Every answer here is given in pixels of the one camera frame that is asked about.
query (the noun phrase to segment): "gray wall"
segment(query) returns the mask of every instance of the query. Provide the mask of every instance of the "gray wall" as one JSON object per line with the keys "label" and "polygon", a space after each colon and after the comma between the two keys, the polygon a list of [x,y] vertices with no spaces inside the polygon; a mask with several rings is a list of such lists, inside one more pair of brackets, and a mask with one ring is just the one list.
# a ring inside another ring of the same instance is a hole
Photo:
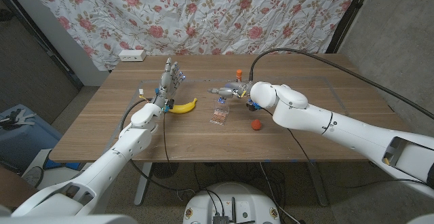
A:
{"label": "gray wall", "polygon": [[40,0],[18,0],[85,86],[101,86],[109,76],[99,71],[75,40]]}
{"label": "gray wall", "polygon": [[[434,0],[365,0],[339,53],[360,72],[434,113]],[[384,92],[417,133],[434,136],[434,121]]]}
{"label": "gray wall", "polygon": [[22,104],[52,123],[78,90],[17,18],[0,22],[0,47],[0,112]]}

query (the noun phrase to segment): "power strip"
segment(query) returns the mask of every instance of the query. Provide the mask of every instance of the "power strip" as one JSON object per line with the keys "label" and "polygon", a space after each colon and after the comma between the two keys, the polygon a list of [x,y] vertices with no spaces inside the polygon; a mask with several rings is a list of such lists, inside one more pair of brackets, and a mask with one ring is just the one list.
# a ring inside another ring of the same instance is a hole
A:
{"label": "power strip", "polygon": [[122,50],[119,57],[121,61],[143,61],[146,53],[144,50]]}

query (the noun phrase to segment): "banana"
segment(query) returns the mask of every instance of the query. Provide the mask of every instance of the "banana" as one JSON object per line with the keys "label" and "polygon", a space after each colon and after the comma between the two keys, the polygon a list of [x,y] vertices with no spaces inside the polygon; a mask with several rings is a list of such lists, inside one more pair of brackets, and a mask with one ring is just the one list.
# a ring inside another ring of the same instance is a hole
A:
{"label": "banana", "polygon": [[195,98],[192,102],[189,102],[185,105],[174,105],[173,109],[169,109],[169,112],[172,113],[187,113],[191,111],[196,106],[197,98]]}

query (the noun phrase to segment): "wooden table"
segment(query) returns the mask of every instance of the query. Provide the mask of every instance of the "wooden table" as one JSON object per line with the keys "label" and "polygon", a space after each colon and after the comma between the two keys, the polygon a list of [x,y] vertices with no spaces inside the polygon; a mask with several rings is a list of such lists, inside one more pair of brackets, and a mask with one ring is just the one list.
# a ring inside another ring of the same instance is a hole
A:
{"label": "wooden table", "polygon": [[[322,54],[341,66],[357,72],[340,54]],[[251,112],[245,99],[230,101],[226,124],[210,123],[215,94],[208,88],[219,88],[235,80],[237,69],[248,78],[254,55],[173,56],[186,75],[175,96],[176,104],[198,99],[193,111],[166,114],[167,152],[172,162],[294,162],[306,160],[300,147],[287,130],[275,124],[265,111]],[[117,140],[119,122],[127,107],[138,100],[142,87],[146,97],[154,89],[167,56],[148,56],[144,62],[121,62],[95,93],[73,125],[50,154],[56,162],[92,162]],[[309,103],[368,124],[394,130],[408,130],[374,88],[322,62],[298,54],[268,55],[255,67],[254,81],[285,83],[302,92]],[[131,112],[139,110],[137,106]],[[260,131],[253,131],[250,122],[259,119]],[[165,162],[162,120],[151,145],[134,160]],[[358,153],[310,132],[294,131],[312,160],[363,160]]]}

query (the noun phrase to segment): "red ball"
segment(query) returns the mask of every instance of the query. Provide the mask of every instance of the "red ball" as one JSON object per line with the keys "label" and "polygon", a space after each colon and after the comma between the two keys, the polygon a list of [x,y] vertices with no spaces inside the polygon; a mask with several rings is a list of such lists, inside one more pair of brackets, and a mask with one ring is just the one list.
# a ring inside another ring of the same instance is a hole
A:
{"label": "red ball", "polygon": [[255,119],[254,121],[252,121],[253,130],[259,130],[261,126],[262,125],[261,125],[259,119]]}

